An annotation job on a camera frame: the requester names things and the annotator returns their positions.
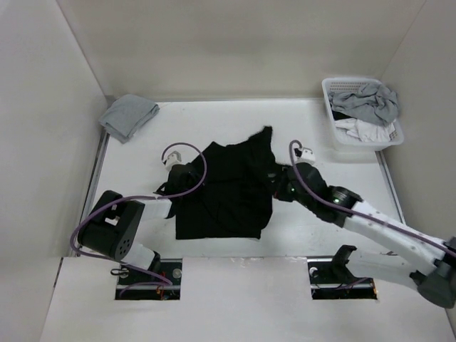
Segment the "black tank top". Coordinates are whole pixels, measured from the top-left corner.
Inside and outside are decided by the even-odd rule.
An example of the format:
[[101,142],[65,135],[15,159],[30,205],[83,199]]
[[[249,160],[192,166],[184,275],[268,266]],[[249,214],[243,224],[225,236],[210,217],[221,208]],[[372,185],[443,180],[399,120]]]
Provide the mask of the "black tank top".
[[260,239],[271,219],[273,196],[286,169],[272,152],[272,135],[272,127],[265,126],[237,144],[211,142],[203,156],[192,161],[205,180],[197,191],[177,203],[176,239]]

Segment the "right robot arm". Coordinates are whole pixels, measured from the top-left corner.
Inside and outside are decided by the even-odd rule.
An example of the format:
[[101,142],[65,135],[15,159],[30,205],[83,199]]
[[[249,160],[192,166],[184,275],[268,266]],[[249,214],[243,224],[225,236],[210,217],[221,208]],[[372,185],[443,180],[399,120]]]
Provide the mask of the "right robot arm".
[[335,280],[382,279],[406,286],[436,306],[454,308],[455,238],[431,237],[391,219],[355,192],[327,185],[306,162],[283,167],[273,183],[276,199],[298,202],[320,220],[388,249],[387,254],[371,254],[343,245],[331,260]]

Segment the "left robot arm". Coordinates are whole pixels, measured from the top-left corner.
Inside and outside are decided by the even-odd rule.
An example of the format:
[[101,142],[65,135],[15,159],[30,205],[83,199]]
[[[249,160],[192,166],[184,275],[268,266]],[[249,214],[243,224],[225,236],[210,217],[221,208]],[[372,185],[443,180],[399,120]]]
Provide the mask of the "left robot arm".
[[167,167],[168,179],[153,195],[124,197],[112,190],[105,191],[92,212],[75,229],[72,248],[93,250],[92,257],[109,259],[135,270],[144,284],[160,278],[160,255],[135,241],[141,221],[169,219],[177,201],[198,190],[207,174],[207,166],[198,172],[189,163]]

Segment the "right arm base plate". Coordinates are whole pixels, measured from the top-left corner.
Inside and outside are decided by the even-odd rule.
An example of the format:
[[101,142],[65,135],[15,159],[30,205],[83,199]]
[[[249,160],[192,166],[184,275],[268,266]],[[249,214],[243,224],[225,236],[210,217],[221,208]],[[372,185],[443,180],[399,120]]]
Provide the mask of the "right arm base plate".
[[307,259],[311,298],[313,300],[376,300],[372,278],[357,278],[346,270],[337,274],[327,257]]

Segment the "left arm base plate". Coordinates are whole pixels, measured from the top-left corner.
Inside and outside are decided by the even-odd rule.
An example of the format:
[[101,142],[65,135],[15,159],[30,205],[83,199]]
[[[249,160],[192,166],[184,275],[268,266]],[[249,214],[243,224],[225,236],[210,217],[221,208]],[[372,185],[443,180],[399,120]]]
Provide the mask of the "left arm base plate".
[[178,301],[181,294],[182,259],[162,259],[152,270],[170,283],[156,276],[117,266],[110,270],[115,276],[115,300],[120,301]]

